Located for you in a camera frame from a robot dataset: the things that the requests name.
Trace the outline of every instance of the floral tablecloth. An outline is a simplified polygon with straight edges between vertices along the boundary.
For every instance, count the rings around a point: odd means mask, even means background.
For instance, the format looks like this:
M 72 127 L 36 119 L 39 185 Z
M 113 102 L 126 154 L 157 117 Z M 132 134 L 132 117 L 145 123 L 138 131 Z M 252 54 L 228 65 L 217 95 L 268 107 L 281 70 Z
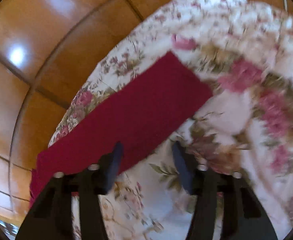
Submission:
M 215 96 L 100 196 L 109 239 L 185 239 L 196 199 L 178 181 L 174 140 L 217 172 L 240 171 L 283 239 L 293 226 L 293 16 L 268 4 L 172 0 L 159 8 L 97 65 L 49 145 L 168 50 Z M 72 210 L 80 239 L 77 197 Z M 222 216 L 219 195 L 214 239 Z

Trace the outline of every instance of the tablecloth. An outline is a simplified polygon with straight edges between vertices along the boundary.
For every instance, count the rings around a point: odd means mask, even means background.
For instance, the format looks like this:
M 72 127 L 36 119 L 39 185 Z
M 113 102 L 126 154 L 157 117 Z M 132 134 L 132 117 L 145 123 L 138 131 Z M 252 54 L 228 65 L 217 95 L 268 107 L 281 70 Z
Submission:
M 293 16 L 266 3 L 172 0 L 159 8 L 98 63 L 49 145 L 169 50 L 214 97 L 100 196 L 109 239 L 185 239 L 196 198 L 177 178 L 175 140 L 217 172 L 240 171 L 283 239 L 293 227 Z M 79 240 L 77 196 L 72 214 Z

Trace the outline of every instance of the red cloth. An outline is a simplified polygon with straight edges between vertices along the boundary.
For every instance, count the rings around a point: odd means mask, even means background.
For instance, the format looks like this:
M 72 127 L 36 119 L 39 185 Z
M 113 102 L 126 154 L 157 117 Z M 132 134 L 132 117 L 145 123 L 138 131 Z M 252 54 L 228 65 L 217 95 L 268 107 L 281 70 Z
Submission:
M 55 172 L 80 172 L 111 152 L 117 141 L 124 146 L 120 172 L 134 166 L 211 96 L 210 88 L 168 52 L 38 155 L 31 205 Z

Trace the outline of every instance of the glossy floor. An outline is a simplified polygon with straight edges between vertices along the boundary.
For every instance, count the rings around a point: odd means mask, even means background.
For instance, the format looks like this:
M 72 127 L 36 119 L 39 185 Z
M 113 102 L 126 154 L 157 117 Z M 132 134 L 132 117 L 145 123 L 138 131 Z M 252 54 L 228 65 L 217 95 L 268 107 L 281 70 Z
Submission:
M 170 0 L 0 2 L 0 219 L 19 225 L 31 169 L 96 64 Z M 284 0 L 260 0 L 285 9 Z M 293 3 L 287 0 L 293 13 Z

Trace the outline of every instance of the folded red cloth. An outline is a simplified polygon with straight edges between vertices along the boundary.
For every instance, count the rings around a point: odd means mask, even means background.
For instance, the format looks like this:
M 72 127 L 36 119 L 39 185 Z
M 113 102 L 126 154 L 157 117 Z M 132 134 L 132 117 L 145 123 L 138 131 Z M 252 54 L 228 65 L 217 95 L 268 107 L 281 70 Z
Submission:
M 38 155 L 31 205 L 55 172 L 80 172 L 111 152 L 117 141 L 124 146 L 120 172 L 134 166 L 211 96 L 210 88 L 168 52 Z

